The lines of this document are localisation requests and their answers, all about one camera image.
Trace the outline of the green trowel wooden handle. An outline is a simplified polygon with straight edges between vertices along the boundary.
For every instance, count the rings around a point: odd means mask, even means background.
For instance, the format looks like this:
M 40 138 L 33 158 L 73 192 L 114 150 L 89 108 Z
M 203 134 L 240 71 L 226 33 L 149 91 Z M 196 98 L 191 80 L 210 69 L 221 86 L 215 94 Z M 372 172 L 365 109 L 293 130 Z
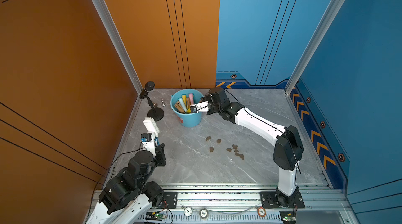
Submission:
M 174 108 L 175 108 L 179 113 L 185 114 L 185 110 L 182 108 L 181 103 L 180 103 L 179 101 L 177 101 L 177 102 L 174 104 Z

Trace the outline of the lime trowel yellow handle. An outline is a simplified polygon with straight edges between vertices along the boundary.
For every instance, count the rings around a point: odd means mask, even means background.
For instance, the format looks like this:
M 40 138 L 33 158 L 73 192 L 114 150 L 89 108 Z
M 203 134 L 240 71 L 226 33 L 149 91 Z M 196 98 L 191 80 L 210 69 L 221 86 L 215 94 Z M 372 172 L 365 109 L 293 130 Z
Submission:
M 184 103 L 185 105 L 187 105 L 186 95 L 182 95 L 182 99 L 183 99 L 183 103 Z

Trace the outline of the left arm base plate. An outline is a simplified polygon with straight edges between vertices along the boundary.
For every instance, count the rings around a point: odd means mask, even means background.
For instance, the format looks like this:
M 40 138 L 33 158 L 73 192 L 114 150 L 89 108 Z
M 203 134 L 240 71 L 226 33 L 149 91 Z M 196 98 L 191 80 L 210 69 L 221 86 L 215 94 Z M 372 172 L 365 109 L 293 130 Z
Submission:
M 178 203 L 178 192 L 164 192 L 161 201 L 157 202 L 152 208 L 162 209 L 167 207 L 168 209 L 176 209 Z

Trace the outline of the white cleaning brush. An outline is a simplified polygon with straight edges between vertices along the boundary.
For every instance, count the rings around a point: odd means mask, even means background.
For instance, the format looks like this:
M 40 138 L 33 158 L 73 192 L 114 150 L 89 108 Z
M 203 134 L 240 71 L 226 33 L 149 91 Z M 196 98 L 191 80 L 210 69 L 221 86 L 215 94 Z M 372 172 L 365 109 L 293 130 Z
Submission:
M 147 131 L 150 133 L 154 133 L 156 137 L 159 137 L 160 130 L 156 124 L 156 121 L 152 117 L 145 117 L 143 121 L 144 126 Z

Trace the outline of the green trowel brown handle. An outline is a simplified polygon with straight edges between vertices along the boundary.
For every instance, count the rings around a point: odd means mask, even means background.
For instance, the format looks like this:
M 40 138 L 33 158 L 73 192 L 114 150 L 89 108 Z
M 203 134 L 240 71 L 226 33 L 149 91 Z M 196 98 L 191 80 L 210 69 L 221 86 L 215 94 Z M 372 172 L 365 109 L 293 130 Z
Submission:
M 188 96 L 186 97 L 186 101 L 187 101 L 186 108 L 188 109 L 191 106 L 191 102 Z

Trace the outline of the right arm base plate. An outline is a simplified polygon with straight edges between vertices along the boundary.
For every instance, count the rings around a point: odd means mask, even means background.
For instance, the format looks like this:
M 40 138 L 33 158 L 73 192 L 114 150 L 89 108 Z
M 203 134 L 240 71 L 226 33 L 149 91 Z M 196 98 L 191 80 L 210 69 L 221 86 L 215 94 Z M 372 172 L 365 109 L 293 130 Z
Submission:
M 260 200 L 264 208 L 305 208 L 304 200 L 298 190 L 291 196 L 281 192 L 260 192 Z

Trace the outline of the light blue trowel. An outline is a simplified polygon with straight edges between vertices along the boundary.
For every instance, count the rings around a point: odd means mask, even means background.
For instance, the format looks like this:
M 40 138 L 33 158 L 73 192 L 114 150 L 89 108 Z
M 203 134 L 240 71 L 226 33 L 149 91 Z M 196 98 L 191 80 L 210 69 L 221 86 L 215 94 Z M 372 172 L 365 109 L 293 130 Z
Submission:
M 187 107 L 186 107 L 186 104 L 185 104 L 185 102 L 184 102 L 184 99 L 183 99 L 183 98 L 179 98 L 179 103 L 180 103 L 180 105 L 181 105 L 181 107 L 182 107 L 184 113 L 187 114 Z

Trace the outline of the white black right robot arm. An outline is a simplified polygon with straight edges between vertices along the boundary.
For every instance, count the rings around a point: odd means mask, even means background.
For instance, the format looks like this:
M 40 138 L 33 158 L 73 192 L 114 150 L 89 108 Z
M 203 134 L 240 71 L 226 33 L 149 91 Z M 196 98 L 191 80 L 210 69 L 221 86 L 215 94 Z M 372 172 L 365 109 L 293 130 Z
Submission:
M 275 203 L 282 208 L 296 206 L 297 173 L 304 146 L 298 129 L 273 123 L 245 107 L 237 99 L 231 102 L 229 92 L 220 87 L 210 89 L 201 102 L 191 106 L 191 112 L 218 113 L 222 119 L 243 126 L 256 133 L 274 147 L 273 161 L 278 166 L 279 176 L 275 192 Z

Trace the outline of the purple trowel pink handle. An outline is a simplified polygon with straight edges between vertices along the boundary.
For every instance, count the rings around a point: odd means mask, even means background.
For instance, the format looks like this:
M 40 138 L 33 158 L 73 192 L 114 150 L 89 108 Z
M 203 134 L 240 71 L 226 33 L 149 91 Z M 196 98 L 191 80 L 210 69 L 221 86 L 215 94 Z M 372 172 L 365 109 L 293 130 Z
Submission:
M 188 98 L 189 98 L 190 105 L 193 105 L 194 104 L 194 95 L 193 95 L 193 93 L 189 93 Z

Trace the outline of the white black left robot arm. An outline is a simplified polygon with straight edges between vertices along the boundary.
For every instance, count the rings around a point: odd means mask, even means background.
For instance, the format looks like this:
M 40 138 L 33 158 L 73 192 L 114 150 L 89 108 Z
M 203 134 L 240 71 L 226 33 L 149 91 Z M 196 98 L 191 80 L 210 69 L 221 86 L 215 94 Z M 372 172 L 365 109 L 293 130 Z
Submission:
M 166 165 L 165 144 L 156 147 L 156 153 L 140 150 L 111 178 L 99 196 L 87 224 L 133 224 L 151 208 L 163 206 L 164 190 L 148 179 L 158 166 Z

